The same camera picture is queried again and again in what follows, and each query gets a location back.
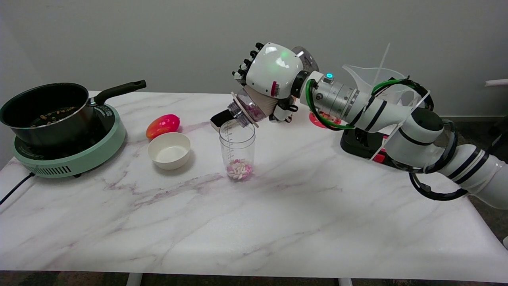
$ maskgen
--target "white wall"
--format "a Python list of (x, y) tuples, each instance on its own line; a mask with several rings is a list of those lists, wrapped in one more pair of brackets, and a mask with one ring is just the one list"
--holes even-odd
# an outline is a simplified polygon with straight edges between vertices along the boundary
[(508, 77), (507, 15), (505, 0), (1, 1), (16, 48), (7, 57), (33, 65), (26, 74), (2, 66), (1, 97), (41, 79), (101, 90), (144, 78), (148, 91), (228, 93), (258, 41), (302, 45), (354, 86), (342, 64), (376, 66), (391, 42), (385, 66), (430, 89), (440, 115), (499, 116), (508, 89), (482, 86)]
[[(44, 84), (23, 48), (0, 17), (0, 106), (8, 99), (31, 87)], [(14, 133), (0, 124), (0, 169), (12, 158)]]

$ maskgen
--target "pot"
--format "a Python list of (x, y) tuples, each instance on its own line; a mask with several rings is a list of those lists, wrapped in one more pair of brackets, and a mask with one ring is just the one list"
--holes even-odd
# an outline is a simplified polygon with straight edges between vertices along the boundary
[(80, 140), (93, 123), (94, 106), (109, 98), (146, 87), (144, 80), (130, 82), (89, 98), (88, 90), (75, 83), (52, 83), (25, 91), (2, 106), (0, 122), (25, 143), (58, 147)]

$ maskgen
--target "marble table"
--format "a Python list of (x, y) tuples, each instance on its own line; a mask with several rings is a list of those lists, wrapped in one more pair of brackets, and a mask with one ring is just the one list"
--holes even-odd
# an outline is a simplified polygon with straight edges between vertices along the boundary
[[(508, 282), (508, 252), (467, 198), (434, 202), (406, 173), (345, 153), (300, 108), (261, 122), (255, 176), (225, 176), (211, 116), (230, 95), (131, 93), (108, 101), (128, 138), (80, 178), (31, 178), (0, 207), (1, 270), (452, 279)], [(181, 169), (147, 157), (147, 125), (175, 113)], [(28, 174), (11, 160), (0, 195)], [(457, 186), (422, 176), (434, 190)]]

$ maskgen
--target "table leg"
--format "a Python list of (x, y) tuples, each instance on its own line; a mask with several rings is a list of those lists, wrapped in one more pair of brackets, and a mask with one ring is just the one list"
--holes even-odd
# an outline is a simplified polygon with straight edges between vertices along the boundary
[(143, 273), (129, 273), (126, 286), (140, 286)]
[(353, 281), (351, 281), (351, 278), (336, 278), (335, 279), (335, 285), (338, 285), (338, 286), (353, 286)]

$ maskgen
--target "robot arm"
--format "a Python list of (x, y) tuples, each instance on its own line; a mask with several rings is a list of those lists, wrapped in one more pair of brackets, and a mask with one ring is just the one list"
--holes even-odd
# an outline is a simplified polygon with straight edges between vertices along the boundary
[[(232, 104), (228, 109), (242, 126), (255, 124), (265, 117), (283, 120), (288, 113), (282, 110), (294, 106), (293, 97), (300, 98), (300, 102), (307, 105), (304, 87), (312, 80), (315, 84), (309, 96), (316, 109), (356, 128), (374, 133), (404, 122), (386, 143), (385, 149), (397, 163), (410, 167), (407, 171), (411, 182), (421, 194), (447, 201), (469, 192), (495, 208), (508, 209), (508, 191), (504, 191), (508, 168), (502, 168), (504, 162), (473, 145), (446, 149), (435, 146), (433, 143), (444, 131), (445, 123), (434, 112), (424, 108), (412, 112), (409, 106), (391, 104), (349, 88), (335, 81), (331, 74), (305, 70), (299, 56), (280, 45), (258, 43), (256, 47), (258, 52), (251, 52), (251, 58), (244, 61), (245, 66), (233, 73), (245, 86), (247, 96), (238, 97), (236, 106)], [(413, 169), (419, 169), (421, 173), (437, 171), (461, 189), (451, 194), (433, 193), (412, 174)]]

